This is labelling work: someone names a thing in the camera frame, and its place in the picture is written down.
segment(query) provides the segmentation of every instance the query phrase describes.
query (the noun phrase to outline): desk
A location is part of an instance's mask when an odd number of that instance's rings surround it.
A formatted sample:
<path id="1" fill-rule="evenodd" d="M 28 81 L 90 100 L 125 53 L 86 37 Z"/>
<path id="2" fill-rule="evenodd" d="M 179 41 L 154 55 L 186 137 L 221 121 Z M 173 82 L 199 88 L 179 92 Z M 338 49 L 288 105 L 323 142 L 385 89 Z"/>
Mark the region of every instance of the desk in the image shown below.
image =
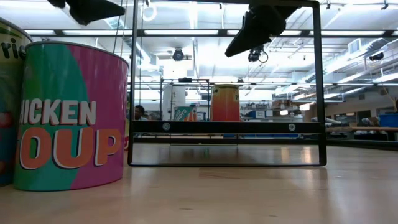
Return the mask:
<path id="1" fill-rule="evenodd" d="M 393 127 L 330 127 L 326 128 L 327 133 L 346 133 L 347 138 L 354 139 L 355 131 L 385 131 L 389 141 L 395 141 L 398 128 Z"/>

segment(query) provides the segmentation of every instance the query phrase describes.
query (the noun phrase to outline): person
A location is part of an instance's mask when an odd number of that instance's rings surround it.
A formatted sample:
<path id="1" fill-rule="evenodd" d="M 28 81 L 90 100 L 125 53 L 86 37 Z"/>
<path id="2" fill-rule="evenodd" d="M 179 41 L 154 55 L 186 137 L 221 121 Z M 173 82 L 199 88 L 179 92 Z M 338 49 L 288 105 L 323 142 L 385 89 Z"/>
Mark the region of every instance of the person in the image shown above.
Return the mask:
<path id="1" fill-rule="evenodd" d="M 144 115 L 145 109 L 141 105 L 137 105 L 134 108 L 134 120 L 135 121 L 147 121 L 148 119 L 144 118 L 142 115 Z"/>

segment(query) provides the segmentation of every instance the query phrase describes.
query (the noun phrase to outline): chicken soup can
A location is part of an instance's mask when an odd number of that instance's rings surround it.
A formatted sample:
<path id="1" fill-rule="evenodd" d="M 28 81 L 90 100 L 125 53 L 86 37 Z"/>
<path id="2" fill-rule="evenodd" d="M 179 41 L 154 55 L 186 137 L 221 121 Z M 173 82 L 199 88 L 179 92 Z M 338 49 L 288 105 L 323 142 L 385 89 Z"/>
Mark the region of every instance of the chicken soup can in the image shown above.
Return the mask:
<path id="1" fill-rule="evenodd" d="M 26 47 L 14 186 L 94 187 L 123 175 L 128 63 L 94 47 Z"/>
<path id="2" fill-rule="evenodd" d="M 0 17 L 0 185 L 13 178 L 28 33 Z"/>

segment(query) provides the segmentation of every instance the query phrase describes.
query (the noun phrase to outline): green can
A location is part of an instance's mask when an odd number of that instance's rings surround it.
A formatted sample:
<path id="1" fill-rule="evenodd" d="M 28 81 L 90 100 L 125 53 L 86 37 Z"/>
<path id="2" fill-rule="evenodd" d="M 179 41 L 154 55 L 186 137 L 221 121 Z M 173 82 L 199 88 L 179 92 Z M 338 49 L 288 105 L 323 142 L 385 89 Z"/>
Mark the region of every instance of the green can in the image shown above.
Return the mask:
<path id="1" fill-rule="evenodd" d="M 13 178 L 28 33 L 0 18 L 0 185 Z"/>

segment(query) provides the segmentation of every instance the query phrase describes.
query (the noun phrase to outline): light wood surface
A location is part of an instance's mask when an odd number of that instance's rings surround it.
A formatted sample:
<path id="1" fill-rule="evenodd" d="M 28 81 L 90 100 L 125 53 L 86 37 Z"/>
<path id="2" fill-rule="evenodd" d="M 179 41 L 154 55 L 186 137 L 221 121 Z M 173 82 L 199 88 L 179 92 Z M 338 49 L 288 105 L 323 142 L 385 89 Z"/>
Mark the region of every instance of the light wood surface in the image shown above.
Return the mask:
<path id="1" fill-rule="evenodd" d="M 392 127 L 330 127 L 326 128 L 328 132 L 349 132 L 349 131 L 398 131 L 398 128 Z"/>
<path id="2" fill-rule="evenodd" d="M 328 147 L 328 155 L 326 167 L 126 166 L 122 180 L 90 189 L 6 186 L 0 188 L 0 223 L 397 223 L 398 153 Z"/>

